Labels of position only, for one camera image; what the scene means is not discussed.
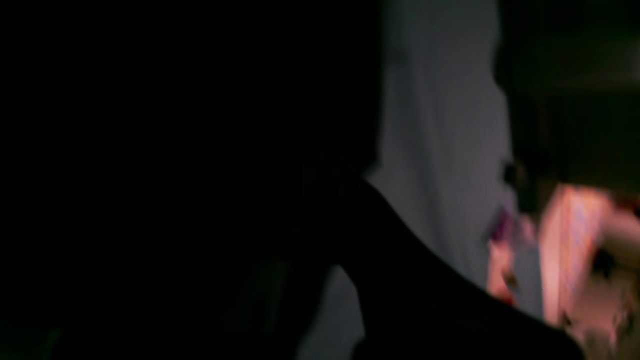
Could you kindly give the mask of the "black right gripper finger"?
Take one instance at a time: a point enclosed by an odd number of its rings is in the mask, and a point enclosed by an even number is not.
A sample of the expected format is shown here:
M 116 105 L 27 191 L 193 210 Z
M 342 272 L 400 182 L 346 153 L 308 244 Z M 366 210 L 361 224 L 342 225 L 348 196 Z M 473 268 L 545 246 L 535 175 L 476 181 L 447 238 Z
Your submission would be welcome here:
M 414 235 L 361 177 L 336 196 L 327 237 L 358 292 L 359 360 L 583 360 L 565 332 L 489 296 Z

